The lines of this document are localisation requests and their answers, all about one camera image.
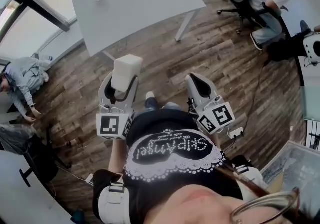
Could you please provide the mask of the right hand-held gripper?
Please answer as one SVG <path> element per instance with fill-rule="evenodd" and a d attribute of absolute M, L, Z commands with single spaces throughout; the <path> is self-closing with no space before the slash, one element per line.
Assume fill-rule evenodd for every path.
<path fill-rule="evenodd" d="M 188 111 L 199 128 L 208 134 L 214 134 L 235 121 L 230 103 L 217 94 L 216 86 L 210 79 L 197 73 L 189 73 L 185 82 Z"/>

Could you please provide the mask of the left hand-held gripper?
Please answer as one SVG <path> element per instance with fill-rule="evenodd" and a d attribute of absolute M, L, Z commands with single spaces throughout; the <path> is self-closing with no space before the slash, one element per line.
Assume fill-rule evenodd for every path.
<path fill-rule="evenodd" d="M 99 113 L 96 114 L 97 135 L 105 139 L 126 140 L 133 120 L 133 103 L 138 90 L 139 78 L 135 75 L 128 88 L 127 101 L 116 101 L 114 104 L 114 88 L 111 71 L 102 82 L 98 96 Z"/>

